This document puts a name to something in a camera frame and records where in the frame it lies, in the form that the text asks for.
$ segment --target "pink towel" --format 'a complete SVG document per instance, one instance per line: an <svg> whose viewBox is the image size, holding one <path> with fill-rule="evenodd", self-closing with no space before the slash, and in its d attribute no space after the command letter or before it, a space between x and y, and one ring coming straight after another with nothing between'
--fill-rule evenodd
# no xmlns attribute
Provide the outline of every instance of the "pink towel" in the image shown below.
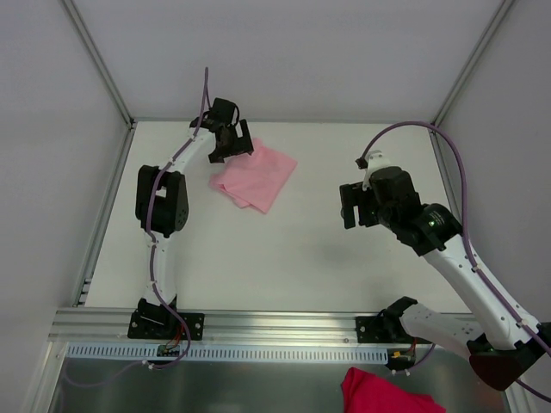
<svg viewBox="0 0 551 413"><path fill-rule="evenodd" d="M231 158L224 172L211 177L210 185L232 197L240 208L253 206L267 213L297 162L267 148L260 139L253 139L252 144L252 155Z"/></svg>
<svg viewBox="0 0 551 413"><path fill-rule="evenodd" d="M344 413L446 413L431 396L408 393L355 367L346 373L341 386Z"/></svg>

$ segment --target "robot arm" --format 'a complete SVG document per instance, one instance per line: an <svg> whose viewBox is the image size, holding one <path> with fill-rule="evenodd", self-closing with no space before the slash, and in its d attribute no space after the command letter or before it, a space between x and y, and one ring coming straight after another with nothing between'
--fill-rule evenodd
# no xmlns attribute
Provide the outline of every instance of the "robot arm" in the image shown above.
<svg viewBox="0 0 551 413"><path fill-rule="evenodd" d="M449 210L438 204L421 204L410 175L391 166L381 152L368 153L366 161L364 181L340 187L344 227L356 225L355 207L359 225L384 225L446 278L478 324L432 311L407 297L388 307L383 317L396 323L407 335L434 342L469 360L488 385L501 391L506 389L536 362L543 350L472 269L461 224ZM540 324L524 310L480 259L478 265L516 309L523 324L549 344L551 325Z"/></svg>
<svg viewBox="0 0 551 413"><path fill-rule="evenodd" d="M146 284L142 299L133 316L133 336L131 338L172 338L176 332L176 319L161 305L153 290L156 285L160 298L176 310L175 260L173 249L176 234L185 226L189 216L186 173L197 159L208 157L210 163L223 163L230 156L253 152L251 135L246 120L239 119L235 103L224 99L214 99L213 106L202 119L195 119L190 130L200 125L194 138L180 148L170 159L170 167L164 165L144 165L138 173L136 195L136 218L141 228L147 231L147 216L151 208L151 231L156 239L153 243L147 238L147 257L154 280ZM158 184L153 205L150 205L153 186L158 174L164 171ZM144 337L135 331L146 331Z"/></svg>

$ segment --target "purple cable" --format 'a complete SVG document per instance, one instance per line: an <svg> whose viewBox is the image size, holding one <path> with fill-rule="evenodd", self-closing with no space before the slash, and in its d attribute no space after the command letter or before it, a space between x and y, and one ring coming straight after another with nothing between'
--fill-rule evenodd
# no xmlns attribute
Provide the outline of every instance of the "purple cable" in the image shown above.
<svg viewBox="0 0 551 413"><path fill-rule="evenodd" d="M436 347L436 344L432 344L429 348L429 351L426 352L426 354L421 357L421 360L419 360L417 363L415 363L413 366L411 366L410 368L406 368L404 370L399 370L397 372L395 372L395 374L406 374L406 371L408 372L412 372L413 370L415 370L416 368L420 367L423 363L425 363L427 361L427 359L429 358L429 356L432 354L432 352L434 351L434 348Z"/></svg>
<svg viewBox="0 0 551 413"><path fill-rule="evenodd" d="M391 125L389 127L386 127L369 142L369 145L365 148L365 151L363 151L362 158L365 158L365 156L368 154L369 150L373 147L375 142L379 140L385 133L392 131L393 129L396 129L398 127L402 126L421 126L426 127L427 129L430 129L434 133L438 133L440 136L443 137L443 139L448 144L449 148L454 152L455 161L457 162L457 166L459 168L459 175L461 177L461 224L463 225L463 245L465 246L465 251L467 253L467 257L473 268L476 269L476 274L482 279L484 284L492 291L492 293L496 296L496 298L499 300L499 302L505 307L505 309L512 315L512 317L515 319L517 323L519 323L523 329L545 350L545 352L551 357L551 348L528 326L523 324L523 319L520 317L520 315L517 313L517 311L513 308L511 304L507 301L507 299L503 296L503 294L492 284L490 279L487 277L487 275L484 273L484 271L480 268L478 268L478 263L476 262L476 258L474 257L473 250L471 249L471 243L470 243L470 236L468 233L468 219L467 219L467 178L465 174L465 168L463 166L463 161L461 160L461 155L455 146L453 140L451 137L442 129L440 129L438 126L431 125L429 122L423 122L421 120L409 120L405 122L399 122L395 123L394 125Z"/></svg>
<svg viewBox="0 0 551 413"><path fill-rule="evenodd" d="M545 402L548 402L548 403L551 403L551 398L549 396L546 396L545 394L542 394L540 393L538 390L535 390L533 389L532 387L530 387L529 385L527 385L526 383L520 381L519 380L515 380L517 382L518 385L520 385L522 388L524 388L525 390L528 390L530 393L532 393L534 396L537 396L539 397L541 400L545 401Z"/></svg>
<svg viewBox="0 0 551 413"><path fill-rule="evenodd" d="M127 370L130 370L132 367L141 366L141 365L144 364L144 362L142 360L140 360L140 361L135 361L133 363L127 364L120 371L113 374L108 379L105 379L104 381L98 381L97 383L78 383L76 381L73 381L73 379L69 378L69 376L67 375L67 365L68 364L69 363L67 362L65 364L64 369L63 369L63 373L62 373L62 376L61 376L63 378L63 380L65 380L70 385L74 385L75 387L78 387L79 389L91 389L91 388L94 388L94 387L100 387L102 385L108 385L113 380L115 380L117 377L119 377L123 373L125 373Z"/></svg>
<svg viewBox="0 0 551 413"><path fill-rule="evenodd" d="M201 109L199 111L199 121L197 122L197 126L195 127L195 130L193 131L193 138L188 139L188 141L183 144L183 146L176 151L176 153L172 156L172 161L175 161L182 153L188 148L188 146L193 142L193 140L197 137L197 133L199 133L199 129L201 128L201 119L203 118L203 114L205 113L205 101L208 97L208 67L205 68L205 80L203 83L203 95L201 99ZM157 289L157 284L155 280L155 272L154 272L154 262L155 262L155 250L157 247L155 246L155 243L157 243L157 238L155 237L155 234L152 232L152 215L153 215L153 207L155 204L155 196L157 194L157 189L159 187L159 183L161 182L161 178L163 177L164 173L172 166L172 161L169 161L157 174L155 177L155 181L153 182L153 189L152 194L149 197L149 206L147 208L147 219L145 221L145 232L149 237L151 237L153 246L152 251L149 258L149 278L152 282L152 289L155 293L155 296L157 297L158 301L161 303L161 305L178 320L178 322L182 325L183 329L186 332L186 338L187 338L187 346L184 351L182 351L181 354L179 354L176 359L171 361L170 363L163 364L163 365L154 365L154 368L157 370L162 370L168 367L172 367L176 365L183 357L185 357L189 351L189 348L191 347L191 333L189 332L188 325L183 320L183 318L180 317L180 315L172 310L170 306L164 301L163 297L159 293Z"/></svg>
<svg viewBox="0 0 551 413"><path fill-rule="evenodd" d="M207 97L208 97L208 67L205 68L205 80L204 80L204 84L203 84L203 95L202 95L202 99L201 99L201 110L200 110L200 113L199 113L199 120L202 119L203 113L205 112L205 101L207 100ZM195 139L195 137L197 136L197 133L199 132L200 127L201 127L201 122L199 121L199 122L197 122L197 126L195 127L195 130L193 132L193 138L188 139L188 141L185 144L183 144L183 146L178 151L176 151L176 153L172 157L172 160L176 160L180 155L182 155L182 153L186 150L186 148L189 146L189 144L191 144L191 142L193 142L193 139ZM172 166L172 162L168 162L157 174L157 177L155 178L155 181L153 183L152 194L149 198L149 206L147 208L147 220L145 222L145 232L147 233L147 235L149 235L151 237L153 243L157 242L157 238L155 237L155 234L153 234L153 232L152 232L153 204L155 202L155 195L157 193L158 185L161 182L161 178L163 177L163 174L170 168L170 166ZM166 310L170 314L172 314L176 318L176 320L178 320L178 322L182 325L183 329L186 332L186 337L188 339L188 344L186 346L186 349L184 351L182 351L182 353L179 354L176 357L175 360L171 361L170 363L163 364L163 365L152 365L154 369L162 370L162 369L165 369L167 367L174 366L183 357L185 357L185 355L189 351L189 347L191 347L191 333L189 332L189 328L188 328L188 325L186 324L186 322L180 317L180 315L176 311L174 311L170 308L170 306L166 303L166 301L164 301L163 297L161 296L161 294L159 293L159 291L157 289L157 285L155 283L156 282L155 281L155 272L154 272L154 269L153 269L153 264L154 264L154 261L155 261L155 250L156 249L157 249L157 247L155 245L153 245L152 246L152 252L151 252L150 258L149 258L149 276L150 276L151 282L153 283L153 285L152 285L153 292L155 293L155 296L157 297L157 299L159 300L161 305L164 308L166 308ZM100 381L98 383L85 384L85 383L78 383L76 381L73 381L66 374L67 365L65 365L65 367L64 367L62 377L70 385L74 385L75 387L79 387L81 389L90 389L90 388L93 388L93 387L108 385L109 383L111 383L117 377L121 376L124 372L126 372L130 368L132 368L134 366L138 366L138 365L143 365L143 364L144 364L143 361L135 361L133 363L130 363L127 366L124 366L119 372L117 372L116 374L114 374L110 378L108 378L104 381Z"/></svg>

